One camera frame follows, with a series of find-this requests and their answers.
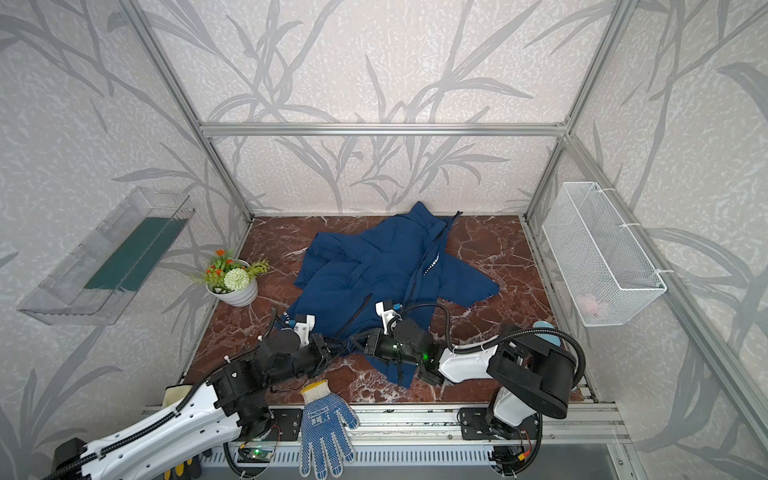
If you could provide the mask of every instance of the wallpaper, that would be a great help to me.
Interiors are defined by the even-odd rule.
[[[175,382],[211,298],[186,274],[246,224],[116,6],[0,3],[0,476],[122,429]],[[47,326],[22,299],[135,187],[197,209],[113,326]]]
[[[530,221],[568,324],[584,347],[590,386],[600,401],[619,405],[650,480],[768,478],[768,458],[663,296],[623,326],[581,323],[541,225],[562,182],[584,180],[564,154]]]
[[[520,213],[552,137],[221,137],[217,148],[264,214]]]
[[[204,121],[563,121],[612,0],[141,0]]]
[[[768,394],[768,2],[635,12],[577,133]]]

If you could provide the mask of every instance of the robotic arm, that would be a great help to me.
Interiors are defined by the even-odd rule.
[[[584,371],[581,347],[567,334],[511,327],[489,341],[459,348],[449,336],[448,345],[436,342],[401,316],[401,309],[391,302],[378,304],[382,328],[356,334],[350,342],[377,359],[417,365],[418,377],[434,386],[495,379],[502,387],[486,421],[502,438],[511,438],[531,415],[566,416],[571,388]],[[267,390],[296,377],[318,376],[349,351],[346,341],[311,333],[313,324],[312,316],[298,316],[293,329],[278,329],[255,348],[226,359],[182,400],[120,432],[88,444],[65,442],[56,450],[54,472],[44,480],[149,480],[214,446],[263,437],[273,426]],[[574,345],[578,369],[569,352],[532,333],[557,335]]]

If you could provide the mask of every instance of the red marble tabletop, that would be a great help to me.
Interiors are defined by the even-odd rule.
[[[303,254],[318,232],[360,233],[384,217],[259,217],[240,258],[269,259],[273,271],[258,279],[259,296],[247,307],[223,302],[216,308],[186,382],[199,379],[225,355],[232,356],[255,345],[266,331],[270,307],[281,313],[301,290],[293,286]],[[447,251],[490,276],[500,287],[492,298],[464,309],[444,300],[453,317],[455,343],[488,339],[502,323],[530,327],[536,320],[553,323],[541,277],[532,259],[518,217],[460,217],[449,235]],[[442,312],[436,312],[430,332],[442,336]],[[413,379],[410,389],[394,385],[360,354],[337,359],[318,379],[328,379],[332,392],[347,402],[487,402],[498,387],[495,380],[468,380],[456,386],[432,387]],[[307,383],[295,379],[267,394],[272,404],[303,403],[299,389]]]

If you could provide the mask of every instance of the blue dotted glove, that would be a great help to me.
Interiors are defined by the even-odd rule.
[[[302,389],[304,413],[301,418],[301,458],[299,473],[309,476],[312,463],[315,464],[315,478],[328,478],[328,464],[331,475],[341,476],[344,460],[351,462],[355,451],[346,437],[343,423],[356,429],[359,421],[349,406],[328,389],[328,380],[313,383]]]

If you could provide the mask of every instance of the blue garment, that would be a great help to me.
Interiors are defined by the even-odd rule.
[[[407,307],[441,297],[469,308],[494,296],[495,282],[445,252],[458,216],[437,218],[418,202],[409,213],[390,217],[359,235],[318,233],[294,283],[304,291],[284,316],[314,315],[313,332],[346,339],[382,326],[377,302],[392,300]],[[420,308],[408,316],[427,329],[434,311]],[[415,366],[369,361],[390,382],[410,387]]]

